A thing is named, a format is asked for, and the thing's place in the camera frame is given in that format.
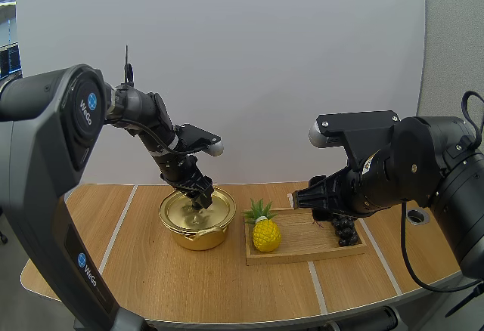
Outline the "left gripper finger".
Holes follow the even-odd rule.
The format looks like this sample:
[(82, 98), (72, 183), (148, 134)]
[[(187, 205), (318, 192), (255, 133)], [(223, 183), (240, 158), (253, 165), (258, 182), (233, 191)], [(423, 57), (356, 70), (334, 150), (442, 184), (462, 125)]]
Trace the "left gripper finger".
[(193, 205), (197, 205), (198, 190), (192, 187), (181, 187), (180, 191), (191, 200)]
[(200, 178), (197, 181), (197, 196), (195, 198), (196, 209), (207, 209), (212, 203), (212, 194), (214, 191), (213, 181), (211, 178)]

